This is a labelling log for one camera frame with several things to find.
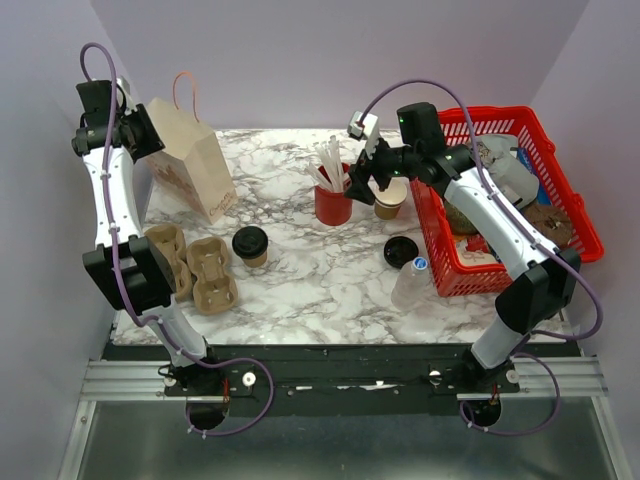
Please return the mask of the brown paper coffee cup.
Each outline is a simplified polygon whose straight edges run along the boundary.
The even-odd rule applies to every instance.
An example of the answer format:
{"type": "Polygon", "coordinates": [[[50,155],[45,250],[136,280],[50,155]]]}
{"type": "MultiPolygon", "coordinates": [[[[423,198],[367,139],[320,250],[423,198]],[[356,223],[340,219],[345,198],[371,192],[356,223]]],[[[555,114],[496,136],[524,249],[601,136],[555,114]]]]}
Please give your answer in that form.
{"type": "Polygon", "coordinates": [[[267,259],[268,259],[268,251],[265,250],[255,258],[243,258],[243,262],[247,267],[259,268],[266,263],[267,259]]]}

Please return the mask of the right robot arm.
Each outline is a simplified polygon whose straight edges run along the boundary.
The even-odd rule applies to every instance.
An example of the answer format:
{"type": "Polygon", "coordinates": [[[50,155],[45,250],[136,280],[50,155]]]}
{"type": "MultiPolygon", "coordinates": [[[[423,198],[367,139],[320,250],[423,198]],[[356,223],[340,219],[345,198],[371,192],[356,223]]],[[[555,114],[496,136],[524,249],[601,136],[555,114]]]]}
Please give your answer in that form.
{"type": "Polygon", "coordinates": [[[353,114],[347,133],[364,148],[349,169],[345,195],[372,205],[371,181],[385,191],[394,177],[418,180],[470,220],[498,254],[512,282],[496,298],[495,319],[459,370],[462,384],[480,392],[494,383],[496,369],[535,327],[569,303],[581,258],[571,248],[560,250],[528,223],[490,181],[470,147],[447,144],[432,104],[402,107],[397,117],[403,144],[392,147],[380,135],[376,116],[353,114]]]}

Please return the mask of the black coffee cup lid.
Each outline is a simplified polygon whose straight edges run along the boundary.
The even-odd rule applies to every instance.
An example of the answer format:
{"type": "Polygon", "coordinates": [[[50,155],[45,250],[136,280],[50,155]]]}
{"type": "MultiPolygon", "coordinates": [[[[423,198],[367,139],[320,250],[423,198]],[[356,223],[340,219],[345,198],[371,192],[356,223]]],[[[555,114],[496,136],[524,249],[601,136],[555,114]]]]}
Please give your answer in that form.
{"type": "Polygon", "coordinates": [[[232,249],[243,260],[256,259],[267,251],[268,236],[260,227],[243,227],[234,234],[232,249]]]}

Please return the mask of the paper takeout bag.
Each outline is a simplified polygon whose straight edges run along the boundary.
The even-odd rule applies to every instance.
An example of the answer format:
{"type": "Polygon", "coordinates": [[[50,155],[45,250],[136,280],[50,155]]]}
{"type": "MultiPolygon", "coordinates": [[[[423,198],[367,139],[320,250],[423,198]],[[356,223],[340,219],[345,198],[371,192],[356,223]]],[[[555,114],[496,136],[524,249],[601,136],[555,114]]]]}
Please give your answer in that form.
{"type": "Polygon", "coordinates": [[[197,114],[197,85],[188,71],[176,75],[172,100],[152,99],[146,106],[164,147],[146,158],[154,180],[187,204],[209,224],[215,224],[238,196],[216,132],[197,114]],[[191,82],[191,109],[179,107],[177,83],[191,82]]]}

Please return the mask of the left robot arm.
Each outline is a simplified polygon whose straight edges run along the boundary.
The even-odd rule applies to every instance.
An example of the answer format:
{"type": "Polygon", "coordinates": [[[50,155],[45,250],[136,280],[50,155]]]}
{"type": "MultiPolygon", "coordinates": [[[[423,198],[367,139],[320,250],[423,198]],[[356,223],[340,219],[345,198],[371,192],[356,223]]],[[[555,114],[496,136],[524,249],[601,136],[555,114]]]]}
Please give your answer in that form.
{"type": "Polygon", "coordinates": [[[117,311],[147,326],[170,354],[165,381],[214,393],[222,380],[211,350],[177,306],[168,260],[143,234],[133,193],[135,162],[163,149],[143,105],[128,107],[127,93],[109,80],[76,87],[84,112],[72,140],[92,182],[97,215],[95,247],[83,255],[91,279],[117,311]]]}

